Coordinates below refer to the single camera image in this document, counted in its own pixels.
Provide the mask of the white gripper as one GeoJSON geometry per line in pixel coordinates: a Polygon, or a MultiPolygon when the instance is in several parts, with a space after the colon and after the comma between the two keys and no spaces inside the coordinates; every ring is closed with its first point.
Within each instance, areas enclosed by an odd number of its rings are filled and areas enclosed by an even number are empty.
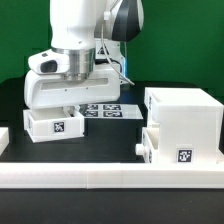
{"type": "Polygon", "coordinates": [[[24,100],[46,109],[117,100],[119,77],[108,64],[94,64],[94,49],[47,50],[30,56],[24,100]]]}

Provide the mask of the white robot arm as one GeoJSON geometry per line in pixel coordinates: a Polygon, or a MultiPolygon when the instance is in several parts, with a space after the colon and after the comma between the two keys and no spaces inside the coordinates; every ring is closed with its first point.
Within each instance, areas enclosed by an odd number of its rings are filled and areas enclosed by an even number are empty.
{"type": "Polygon", "coordinates": [[[28,59],[27,107],[117,100],[124,77],[110,59],[95,62],[96,41],[129,42],[143,23],[141,0],[50,0],[51,48],[28,59]]]}

